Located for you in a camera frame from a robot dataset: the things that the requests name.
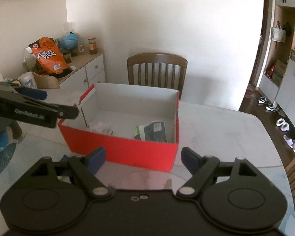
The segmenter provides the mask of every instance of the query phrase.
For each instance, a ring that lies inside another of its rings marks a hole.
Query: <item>open cardboard box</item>
[[[179,143],[178,104],[176,90],[98,83],[80,98],[78,118],[58,126],[74,153],[87,155],[103,146],[110,162],[171,171]],[[168,143],[134,140],[137,125],[156,120],[165,123]],[[91,122],[111,123],[113,135],[88,132]]]

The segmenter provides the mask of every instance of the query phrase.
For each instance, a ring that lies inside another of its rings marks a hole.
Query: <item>marble tabletop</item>
[[[78,102],[80,92],[48,90],[49,102],[72,105]],[[287,236],[295,236],[295,213],[289,182],[280,157],[262,123],[253,115],[237,111],[198,106],[180,102],[180,145],[170,173],[150,171],[106,162],[96,177],[105,185],[121,189],[166,189],[173,192],[183,185],[191,174],[180,159],[182,147],[188,146],[200,155],[214,155],[221,161],[247,158],[264,173],[286,196],[288,211],[280,225]],[[0,174],[0,199],[4,192],[38,159],[50,156],[59,161],[71,154],[59,131],[21,123],[27,137],[20,143],[8,167]],[[0,213],[0,235],[7,230]]]

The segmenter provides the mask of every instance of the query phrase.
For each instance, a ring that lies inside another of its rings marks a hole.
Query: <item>snack bag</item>
[[[64,77],[64,71],[68,71],[67,74],[71,72],[68,70],[68,65],[62,57],[54,39],[42,37],[30,44],[29,47],[32,49],[40,65],[49,75],[55,74],[55,76],[61,75],[61,77]]]

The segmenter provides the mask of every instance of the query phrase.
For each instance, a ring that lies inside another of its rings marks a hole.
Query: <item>jar with red lid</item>
[[[96,45],[96,38],[89,38],[89,47],[90,47],[90,54],[96,54],[98,52],[98,48]]]

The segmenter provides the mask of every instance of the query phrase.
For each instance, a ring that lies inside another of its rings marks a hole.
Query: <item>wooden countertop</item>
[[[76,70],[72,71],[69,75],[59,78],[58,83],[63,83],[66,79],[68,79],[71,75],[73,75],[76,71],[80,70],[82,67],[86,66],[89,62],[104,54],[104,51],[99,49],[97,54],[91,55],[88,52],[88,49],[85,49],[85,53],[83,55],[77,55],[72,58],[72,62],[68,64],[68,66],[76,67]]]

